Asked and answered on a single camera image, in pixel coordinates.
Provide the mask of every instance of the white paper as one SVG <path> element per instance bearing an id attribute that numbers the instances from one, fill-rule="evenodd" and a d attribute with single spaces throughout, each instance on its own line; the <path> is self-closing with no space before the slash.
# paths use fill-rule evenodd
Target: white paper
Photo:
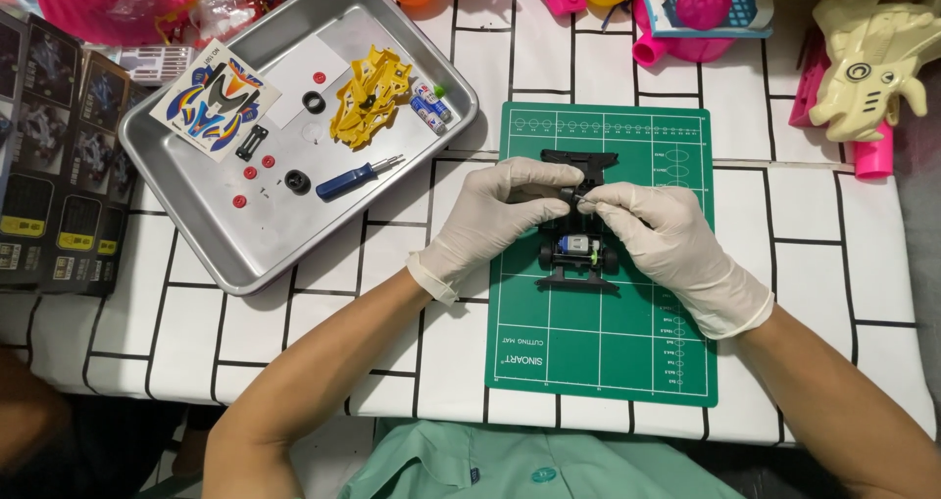
<path id="1" fill-rule="evenodd" d="M 281 96 L 268 80 L 213 39 L 150 115 L 217 163 Z"/>
<path id="2" fill-rule="evenodd" d="M 277 62 L 266 76 L 283 93 L 268 110 L 268 119 L 283 129 L 304 109 L 304 94 L 317 91 L 326 100 L 328 96 L 323 91 L 349 68 L 350 64 L 323 43 L 320 37 L 315 34 L 307 36 L 297 48 Z M 320 84 L 313 80 L 313 75 L 318 72 L 324 76 Z"/>

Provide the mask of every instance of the white latex glove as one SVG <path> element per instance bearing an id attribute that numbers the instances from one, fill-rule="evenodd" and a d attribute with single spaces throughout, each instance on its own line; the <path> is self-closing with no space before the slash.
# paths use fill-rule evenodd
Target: white latex glove
<path id="1" fill-rule="evenodd" d="M 774 294 L 722 251 L 693 192 L 616 182 L 585 199 L 596 204 L 582 201 L 579 210 L 597 211 L 637 268 L 676 294 L 707 337 L 731 337 L 770 316 Z"/>
<path id="2" fill-rule="evenodd" d="M 526 229 L 567 215 L 570 207 L 558 199 L 559 188 L 582 179 L 578 168 L 524 157 L 471 172 L 441 232 L 406 260 L 408 272 L 432 297 L 450 306 L 464 277 L 477 265 L 500 254 Z"/>

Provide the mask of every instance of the green cutting mat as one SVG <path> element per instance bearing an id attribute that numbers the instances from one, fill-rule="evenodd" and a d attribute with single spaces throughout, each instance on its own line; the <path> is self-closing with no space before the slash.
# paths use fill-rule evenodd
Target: green cutting mat
<path id="1" fill-rule="evenodd" d="M 709 112 L 506 102 L 500 158 L 539 158 L 544 149 L 617 152 L 606 182 L 686 186 L 712 227 Z M 669 290 L 618 249 L 617 292 L 540 291 L 549 274 L 536 261 L 545 234 L 525 233 L 490 264 L 487 372 L 494 389 L 714 407 L 715 342 Z M 567 276 L 583 277 L 574 270 Z"/>

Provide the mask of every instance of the green shirt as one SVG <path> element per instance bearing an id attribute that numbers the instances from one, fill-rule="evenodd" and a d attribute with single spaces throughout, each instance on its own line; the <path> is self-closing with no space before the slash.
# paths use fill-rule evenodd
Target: green shirt
<path id="1" fill-rule="evenodd" d="M 742 499 L 653 437 L 382 419 L 375 441 L 339 499 Z"/>

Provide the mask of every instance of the white tablecloth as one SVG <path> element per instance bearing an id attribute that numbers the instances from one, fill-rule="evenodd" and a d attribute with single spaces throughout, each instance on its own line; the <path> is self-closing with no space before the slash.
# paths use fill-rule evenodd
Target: white tablecloth
<path id="1" fill-rule="evenodd" d="M 787 123 L 814 1 L 777 0 L 767 41 L 738 41 L 711 64 L 667 57 L 651 70 L 631 62 L 637 32 L 621 11 L 602 34 L 607 9 L 573 22 L 553 18 L 541 0 L 435 0 L 409 10 L 480 97 L 481 115 L 453 151 L 245 299 L 215 287 L 142 184 L 112 297 L 0 296 L 0 341 L 63 391 L 229 403 L 282 349 L 438 232 L 464 176 L 493 163 L 504 101 L 705 107 L 714 157 L 758 161 L 715 169 L 725 250 L 933 436 L 895 180 L 855 180 L 839 165 L 851 152 Z M 340 412 L 792 441 L 732 341 L 719 344 L 714 409 L 488 390 L 487 286 L 481 268 L 453 308 L 429 305 Z"/>

